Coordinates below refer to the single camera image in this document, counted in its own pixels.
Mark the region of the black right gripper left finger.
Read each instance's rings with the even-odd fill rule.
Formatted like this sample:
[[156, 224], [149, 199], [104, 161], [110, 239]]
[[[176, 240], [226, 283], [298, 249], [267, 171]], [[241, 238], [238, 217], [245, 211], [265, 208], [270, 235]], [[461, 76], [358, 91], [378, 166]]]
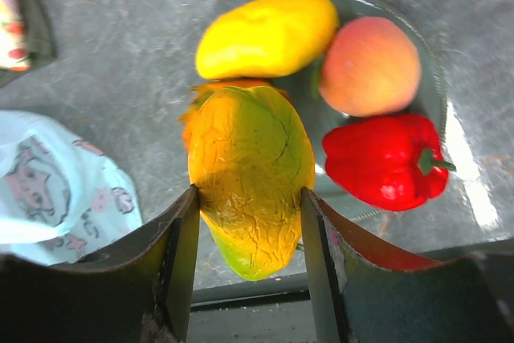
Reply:
[[198, 190], [75, 263], [1, 257], [3, 342], [184, 342], [199, 236]]

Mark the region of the green orange mango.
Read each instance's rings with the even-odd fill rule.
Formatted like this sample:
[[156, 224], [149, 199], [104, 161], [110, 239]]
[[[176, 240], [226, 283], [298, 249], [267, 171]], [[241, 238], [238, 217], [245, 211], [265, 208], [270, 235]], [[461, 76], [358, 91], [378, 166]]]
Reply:
[[301, 190], [315, 182], [292, 104], [269, 86], [223, 88], [201, 106], [187, 155], [200, 214], [227, 265], [250, 281], [285, 268], [302, 235]]

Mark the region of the light blue plastic bag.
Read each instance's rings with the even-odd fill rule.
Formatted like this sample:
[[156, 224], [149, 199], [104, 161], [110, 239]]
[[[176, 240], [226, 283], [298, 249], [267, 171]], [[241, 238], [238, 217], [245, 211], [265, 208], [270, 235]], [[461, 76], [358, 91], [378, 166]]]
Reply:
[[49, 117], [1, 112], [1, 252], [74, 263], [141, 227], [132, 179]]

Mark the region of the orange pineapple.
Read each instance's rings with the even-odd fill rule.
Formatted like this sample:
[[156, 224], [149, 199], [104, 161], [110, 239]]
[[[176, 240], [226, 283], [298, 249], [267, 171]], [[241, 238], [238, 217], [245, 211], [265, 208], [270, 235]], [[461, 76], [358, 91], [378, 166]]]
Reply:
[[212, 94], [215, 92], [226, 88], [226, 87], [238, 87], [243, 89], [260, 87], [260, 86], [269, 86], [272, 89], [279, 92], [279, 94], [289, 100], [288, 93], [280, 88], [274, 87], [271, 83], [266, 80], [260, 79], [232, 79], [232, 80], [216, 80], [212, 82], [207, 82], [204, 84], [198, 84], [193, 86], [190, 91], [196, 92], [196, 96], [193, 98], [190, 106], [186, 110], [184, 114], [180, 116], [178, 119], [179, 123], [184, 124], [184, 128], [182, 131], [182, 143], [185, 147], [186, 152], [189, 152], [190, 147], [190, 138], [192, 135], [192, 131], [195, 126], [195, 121], [198, 119], [198, 114], [201, 106], [210, 98]]

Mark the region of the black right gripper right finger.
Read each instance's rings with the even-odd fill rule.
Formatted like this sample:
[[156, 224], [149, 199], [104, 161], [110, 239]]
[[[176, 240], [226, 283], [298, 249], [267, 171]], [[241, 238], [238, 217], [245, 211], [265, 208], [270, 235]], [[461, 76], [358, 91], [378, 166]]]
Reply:
[[301, 193], [308, 288], [320, 342], [510, 342], [513, 242], [417, 255]]

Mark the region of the red bell pepper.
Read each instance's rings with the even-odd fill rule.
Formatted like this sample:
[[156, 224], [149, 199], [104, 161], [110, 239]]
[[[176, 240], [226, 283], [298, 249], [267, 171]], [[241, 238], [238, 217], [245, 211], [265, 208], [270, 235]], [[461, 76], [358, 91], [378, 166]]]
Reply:
[[418, 114], [375, 116], [322, 140], [326, 174], [353, 197], [404, 211], [438, 197], [456, 167], [444, 160], [432, 121]]

